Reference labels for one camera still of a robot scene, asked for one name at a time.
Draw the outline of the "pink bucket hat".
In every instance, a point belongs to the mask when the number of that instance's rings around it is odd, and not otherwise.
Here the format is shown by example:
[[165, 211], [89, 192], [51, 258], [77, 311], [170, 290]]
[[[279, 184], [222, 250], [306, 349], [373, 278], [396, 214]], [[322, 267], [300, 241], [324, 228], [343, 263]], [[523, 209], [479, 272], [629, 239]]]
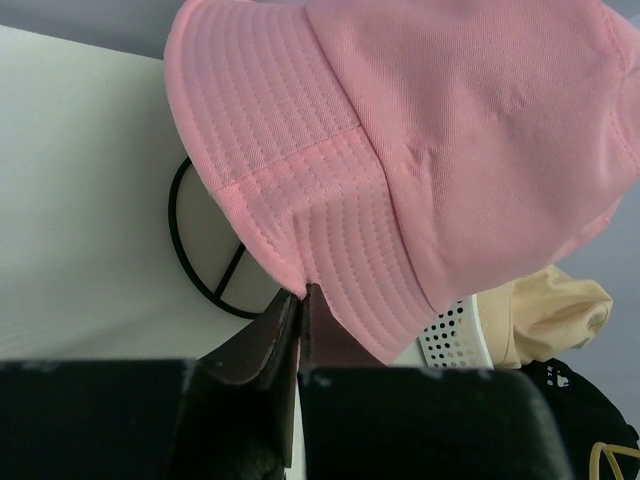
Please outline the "pink bucket hat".
[[639, 177], [639, 32], [600, 1], [188, 1], [164, 68], [250, 254], [384, 363], [590, 242]]

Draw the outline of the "beige bucket hat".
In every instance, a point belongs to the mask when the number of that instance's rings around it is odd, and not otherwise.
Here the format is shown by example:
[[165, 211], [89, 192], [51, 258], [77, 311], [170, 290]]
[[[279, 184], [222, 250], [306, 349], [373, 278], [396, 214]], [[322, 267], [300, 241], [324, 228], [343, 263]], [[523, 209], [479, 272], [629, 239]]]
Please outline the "beige bucket hat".
[[485, 343], [498, 368], [545, 362], [592, 341], [607, 324], [613, 299], [596, 281], [554, 265], [477, 295]]

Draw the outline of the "white perforated tray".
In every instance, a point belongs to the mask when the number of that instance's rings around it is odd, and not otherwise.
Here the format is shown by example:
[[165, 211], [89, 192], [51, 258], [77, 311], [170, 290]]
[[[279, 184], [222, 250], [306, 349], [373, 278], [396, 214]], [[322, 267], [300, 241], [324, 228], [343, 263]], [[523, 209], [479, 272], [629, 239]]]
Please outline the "white perforated tray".
[[477, 296], [452, 304], [418, 337], [425, 364], [431, 368], [492, 369]]

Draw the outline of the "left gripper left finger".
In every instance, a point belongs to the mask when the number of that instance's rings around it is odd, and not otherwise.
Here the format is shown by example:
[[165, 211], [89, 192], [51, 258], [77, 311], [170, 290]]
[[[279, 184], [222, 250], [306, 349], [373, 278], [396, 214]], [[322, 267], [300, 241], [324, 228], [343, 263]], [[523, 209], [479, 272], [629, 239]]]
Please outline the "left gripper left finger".
[[297, 300], [200, 359], [9, 360], [5, 479], [281, 479], [292, 457]]

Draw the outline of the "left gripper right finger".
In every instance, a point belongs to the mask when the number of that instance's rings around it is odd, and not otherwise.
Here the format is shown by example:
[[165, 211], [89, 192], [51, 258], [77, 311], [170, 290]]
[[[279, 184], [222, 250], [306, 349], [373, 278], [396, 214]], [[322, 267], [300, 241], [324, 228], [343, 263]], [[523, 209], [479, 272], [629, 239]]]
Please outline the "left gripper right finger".
[[298, 388], [310, 479], [569, 479], [553, 416], [522, 374], [388, 367], [301, 306]]

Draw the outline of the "black baseball cap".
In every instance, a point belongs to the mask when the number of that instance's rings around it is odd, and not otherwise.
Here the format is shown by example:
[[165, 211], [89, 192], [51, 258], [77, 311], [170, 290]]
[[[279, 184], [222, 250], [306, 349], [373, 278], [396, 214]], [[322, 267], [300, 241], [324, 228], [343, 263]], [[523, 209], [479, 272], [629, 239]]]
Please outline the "black baseball cap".
[[639, 435], [619, 409], [589, 380], [558, 359], [520, 368], [553, 413], [576, 479], [589, 477], [593, 445], [639, 446]]

